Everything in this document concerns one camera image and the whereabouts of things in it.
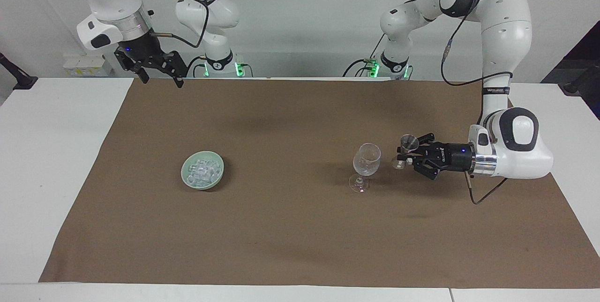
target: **green led light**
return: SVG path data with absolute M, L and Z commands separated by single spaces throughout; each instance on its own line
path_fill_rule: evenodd
M 404 75 L 404 77 L 402 77 L 402 80 L 410 80 L 413 71 L 414 71 L 414 67 L 412 65 L 405 67 L 405 75 Z
M 238 73 L 238 77 L 244 76 L 244 67 L 240 66 L 237 62 L 235 62 L 235 71 Z
M 369 72 L 369 76 L 371 78 L 377 78 L 379 75 L 379 64 L 377 62 L 373 63 L 373 67 L 371 67 L 371 72 Z

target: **brown table cover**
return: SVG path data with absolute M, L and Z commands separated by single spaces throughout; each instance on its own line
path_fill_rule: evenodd
M 474 206 L 463 174 L 391 168 L 401 135 L 464 142 L 479 111 L 478 85 L 136 80 L 39 281 L 600 287 L 552 176 Z M 383 162 L 360 194 L 348 178 L 364 142 Z M 225 159 L 210 191 L 180 178 L 203 150 Z M 476 178 L 476 197 L 498 180 Z

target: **table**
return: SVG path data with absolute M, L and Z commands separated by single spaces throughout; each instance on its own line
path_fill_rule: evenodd
M 201 294 L 208 300 L 212 300 L 211 296 L 235 300 L 235 294 L 239 294 L 239 298 L 268 300 L 285 294 L 298 299 L 330 296 L 349 300 L 362 296 L 362 300 L 450 301 L 450 292 L 455 302 L 503 294 L 523 301 L 546 298 L 548 291 L 530 289 L 15 285 L 37 282 L 56 234 L 130 85 L 129 78 L 41 78 L 30 91 L 13 92 L 0 107 L 0 296 L 9 297 L 4 299 L 20 296 L 26 300 L 38 295 L 55 300 L 72 296 L 75 300 L 77 296 L 87 298 L 94 294 L 98 298 L 127 296 L 128 300 L 148 296 L 177 296 L 185 300 L 185 294 L 189 298 Z M 600 192 L 594 191 L 600 182 L 600 174 L 594 169 L 594 155 L 600 153 L 600 146 L 591 143 L 600 137 L 600 122 L 580 98 L 564 96 L 553 84 L 513 84 L 510 99 L 540 119 L 544 140 L 555 153 L 555 180 L 600 253 L 600 226 L 595 213 Z M 600 289 L 561 294 L 577 294 L 580 301 L 600 300 Z

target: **clear glass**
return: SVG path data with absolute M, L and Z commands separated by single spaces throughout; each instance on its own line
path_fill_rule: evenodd
M 402 154 L 409 154 L 419 148 L 419 140 L 413 135 L 403 135 L 400 138 L 400 150 Z
M 381 164 L 379 147 L 372 143 L 362 144 L 352 160 L 357 174 L 353 174 L 348 180 L 350 188 L 358 193 L 366 191 L 369 187 L 369 179 L 366 177 L 375 174 L 379 169 L 379 164 Z

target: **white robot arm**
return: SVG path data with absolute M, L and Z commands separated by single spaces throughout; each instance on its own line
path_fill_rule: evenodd
M 172 34 L 154 32 L 142 0 L 87 1 L 92 14 L 77 25 L 77 33 L 86 48 L 96 50 L 118 43 L 114 54 L 121 66 L 136 73 L 144 83 L 149 80 L 144 69 L 154 68 L 173 77 L 178 87 L 183 85 L 182 78 L 186 77 L 189 67 L 178 52 L 161 50 L 158 37 L 172 37 Z M 220 30 L 238 24 L 240 13 L 237 7 L 229 0 L 201 1 L 202 6 L 193 0 L 178 2 L 178 19 L 201 35 L 206 50 L 204 56 L 213 72 L 239 74 L 239 67 L 232 63 L 234 54 L 227 37 Z M 210 10 L 210 16 L 204 7 Z
M 482 116 L 471 126 L 468 144 L 442 144 L 429 134 L 418 139 L 418 147 L 399 148 L 398 160 L 431 179 L 442 170 L 514 179 L 545 176 L 554 159 L 542 140 L 536 116 L 524 108 L 508 108 L 510 78 L 531 47 L 527 0 L 413 0 L 394 7 L 381 17 L 388 35 L 379 58 L 382 68 L 402 74 L 412 47 L 409 33 L 442 14 L 481 24 Z

